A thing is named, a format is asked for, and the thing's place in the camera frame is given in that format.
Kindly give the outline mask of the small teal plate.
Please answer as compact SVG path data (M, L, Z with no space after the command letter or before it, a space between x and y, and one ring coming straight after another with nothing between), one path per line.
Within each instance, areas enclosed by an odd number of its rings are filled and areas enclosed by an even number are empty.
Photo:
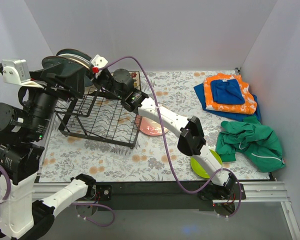
M90 78L92 65L87 69L75 61L59 56L47 56L41 61L41 65L47 71L47 78L63 88L82 92L84 88L93 85Z

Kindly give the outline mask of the cream green plate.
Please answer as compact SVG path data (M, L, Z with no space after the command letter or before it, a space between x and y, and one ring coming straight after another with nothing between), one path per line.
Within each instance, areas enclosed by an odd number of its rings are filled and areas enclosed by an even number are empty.
M78 64L81 64L82 66L86 67L88 70L91 68L91 63L87 59L85 59L81 56L78 56L75 54L64 54L64 57L67 59L70 59Z

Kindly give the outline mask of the large dark teal plate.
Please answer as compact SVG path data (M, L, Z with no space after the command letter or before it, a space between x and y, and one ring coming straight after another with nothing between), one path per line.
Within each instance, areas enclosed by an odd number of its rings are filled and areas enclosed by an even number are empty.
M59 50L57 53L56 53L56 56L60 56L62 54L72 54L72 55L76 55L76 56L79 56L79 57L82 57L88 61L90 61L92 59L91 56L89 56L88 54L80 51L80 50L77 50L77 49L72 49L72 48L64 48L64 49L61 49Z

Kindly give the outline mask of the black wire dish rack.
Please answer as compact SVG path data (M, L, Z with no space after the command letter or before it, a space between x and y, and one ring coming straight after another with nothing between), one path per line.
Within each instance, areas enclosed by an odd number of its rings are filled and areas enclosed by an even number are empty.
M58 130L65 137L99 141L134 148L140 117L105 90L90 91L83 98L59 101L55 107Z

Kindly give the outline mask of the white bowl plate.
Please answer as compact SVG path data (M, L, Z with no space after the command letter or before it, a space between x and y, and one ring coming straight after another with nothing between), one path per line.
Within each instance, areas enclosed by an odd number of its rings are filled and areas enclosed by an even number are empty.
M72 54L72 53L62 53L62 54L59 54L58 56L66 58L66 59L70 59L72 61L86 63L87 65L89 65L89 62L90 62L89 60L85 59L84 57L76 55L76 54Z

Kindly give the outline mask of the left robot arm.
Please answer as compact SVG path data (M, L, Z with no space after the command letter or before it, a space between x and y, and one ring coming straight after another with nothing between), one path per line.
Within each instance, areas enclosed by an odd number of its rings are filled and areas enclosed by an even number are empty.
M42 200L33 200L44 147L38 146L55 111L57 101L81 98L86 68L61 57L48 57L42 69L29 71L25 60L3 60L0 77L19 86L22 108L0 102L0 238L37 240L55 218L75 201L96 196L95 180L88 175Z

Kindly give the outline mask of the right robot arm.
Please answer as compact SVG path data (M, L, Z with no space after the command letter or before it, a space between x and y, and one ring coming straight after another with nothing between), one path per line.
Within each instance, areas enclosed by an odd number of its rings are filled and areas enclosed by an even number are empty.
M210 177L198 189L199 192L216 199L227 199L233 195L236 178L233 173L222 167L207 147L198 117L187 118L159 106L155 99L134 86L131 74L126 69L120 68L110 73L107 68L99 69L94 66L91 72L92 83L118 98L127 111L155 121L177 137L178 150L194 158Z

